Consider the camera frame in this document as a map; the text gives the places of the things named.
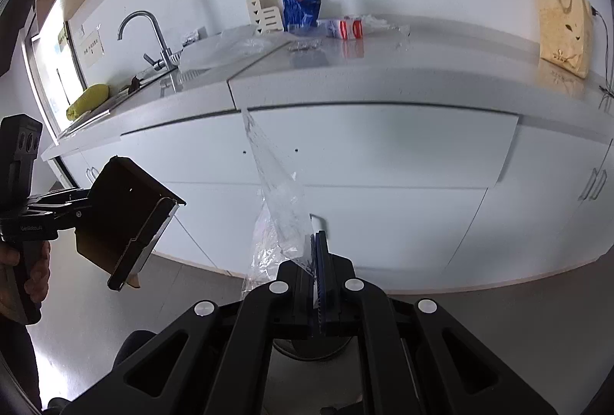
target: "blue snack package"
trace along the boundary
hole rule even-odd
[[[284,29],[304,29],[317,26],[321,0],[283,0]]]

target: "floor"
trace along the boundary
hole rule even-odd
[[[73,399],[111,369],[135,329],[161,331],[196,301],[239,299],[242,281],[153,256],[141,288],[120,293],[62,232],[52,244],[49,296],[30,326],[43,404]],[[614,252],[566,274],[522,285],[434,298],[507,362],[561,415],[577,415],[614,364]],[[357,346],[324,364],[273,351],[265,407],[270,415],[308,415],[360,395]]]

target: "round metal bolt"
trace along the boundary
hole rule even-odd
[[[269,290],[274,294],[283,294],[288,290],[288,284],[286,282],[273,282],[269,285]]]
[[[418,303],[418,309],[423,313],[431,314],[437,311],[437,303],[430,299],[422,299],[422,301]]]
[[[194,306],[194,313],[198,316],[207,316],[216,310],[216,306],[211,301],[200,301]]]
[[[346,281],[346,288],[348,290],[354,291],[362,290],[363,288],[365,288],[365,283],[362,280],[358,280],[357,278],[351,278]]]

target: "faucet spout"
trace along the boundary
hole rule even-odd
[[[167,42],[164,40],[164,36],[162,36],[162,31],[160,30],[160,25],[158,24],[158,20],[151,12],[148,12],[146,10],[138,10],[136,12],[130,13],[124,20],[122,20],[122,23],[119,26],[119,29],[117,31],[117,40],[121,41],[124,38],[124,29],[126,28],[126,25],[128,24],[128,22],[130,22],[134,17],[139,17],[139,16],[147,17],[149,21],[152,23],[153,30],[155,32],[156,38],[158,39],[158,43],[160,44],[160,48],[162,50],[160,54],[162,56],[162,60],[164,60],[164,63],[167,66],[167,69],[169,69],[170,71],[172,71],[173,69],[176,69],[177,66],[173,62],[171,62],[172,53],[171,53],[171,50],[167,46]]]

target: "yellow paper bag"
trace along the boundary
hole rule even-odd
[[[584,79],[593,51],[593,20],[587,0],[537,0],[540,57]]]

